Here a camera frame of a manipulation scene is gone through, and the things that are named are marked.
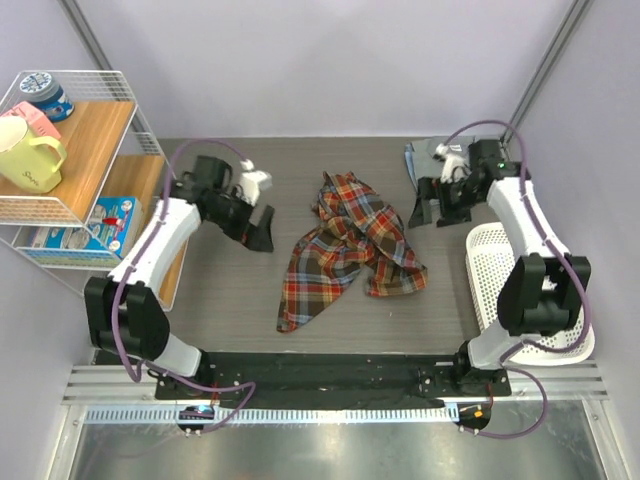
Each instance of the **white and blue box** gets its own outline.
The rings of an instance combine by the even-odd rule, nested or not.
[[[100,197],[86,227],[36,228],[22,250],[52,267],[113,268],[133,247],[141,221],[135,197]]]

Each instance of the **plaid scarf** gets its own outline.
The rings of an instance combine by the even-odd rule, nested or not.
[[[395,210],[349,172],[329,175],[313,210],[320,225],[293,249],[278,312],[278,331],[292,332],[333,303],[364,265],[373,269],[366,293],[401,295],[427,285],[427,269],[404,238]]]

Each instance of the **pink box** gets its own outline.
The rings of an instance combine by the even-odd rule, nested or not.
[[[47,116],[31,105],[29,102],[20,102],[11,110],[4,112],[0,117],[13,115],[24,118],[31,129],[40,137],[53,137],[60,140],[60,132],[53,126]]]

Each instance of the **yellow mug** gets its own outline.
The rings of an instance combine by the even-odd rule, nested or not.
[[[0,117],[0,174],[18,187],[32,193],[51,191],[62,180],[60,167],[66,158],[59,140],[38,137],[24,118]]]

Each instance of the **black mount plate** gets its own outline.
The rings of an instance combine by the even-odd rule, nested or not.
[[[254,381],[251,408],[292,410],[440,408],[440,397],[486,397],[487,382],[453,381],[453,356],[209,353],[219,387]],[[158,400],[211,399],[165,379]],[[511,395],[506,372],[492,376],[495,397]],[[223,394],[235,407],[245,392]]]

